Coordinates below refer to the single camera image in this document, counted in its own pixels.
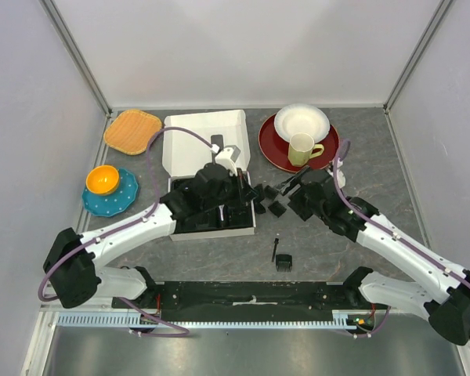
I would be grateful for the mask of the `black clipper guard comb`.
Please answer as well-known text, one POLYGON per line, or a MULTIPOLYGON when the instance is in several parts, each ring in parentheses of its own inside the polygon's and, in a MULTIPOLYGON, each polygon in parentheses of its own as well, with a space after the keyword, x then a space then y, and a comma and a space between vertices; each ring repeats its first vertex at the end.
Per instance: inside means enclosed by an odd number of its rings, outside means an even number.
POLYGON ((272 186, 266 186, 264 188, 264 194, 265 194, 266 199, 274 201, 279 194, 279 190, 275 189, 272 186))

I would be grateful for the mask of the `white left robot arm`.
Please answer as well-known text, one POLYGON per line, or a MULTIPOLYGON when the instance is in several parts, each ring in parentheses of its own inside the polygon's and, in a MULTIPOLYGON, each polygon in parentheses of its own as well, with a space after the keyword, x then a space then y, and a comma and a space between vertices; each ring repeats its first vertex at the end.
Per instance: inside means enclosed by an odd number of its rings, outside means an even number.
POLYGON ((139 308, 153 305, 156 289, 143 267, 114 269, 123 254, 180 230, 220 229, 238 224, 258 193, 241 171, 208 163, 166 193, 158 203, 110 226, 85 234, 59 232, 44 262, 44 284, 65 309, 96 296, 126 298, 139 308))

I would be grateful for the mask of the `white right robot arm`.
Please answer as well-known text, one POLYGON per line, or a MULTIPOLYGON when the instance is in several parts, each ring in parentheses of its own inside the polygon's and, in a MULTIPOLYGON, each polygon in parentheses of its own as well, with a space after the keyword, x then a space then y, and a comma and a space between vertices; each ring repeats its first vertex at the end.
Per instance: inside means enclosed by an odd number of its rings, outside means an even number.
POLYGON ((355 309, 378 303, 426 320, 455 345, 470 340, 470 269, 437 255, 398 229, 375 206, 347 197, 337 172, 303 168, 275 188, 301 219, 318 217, 333 233, 370 249, 408 275, 404 282, 360 267, 343 288, 355 309))

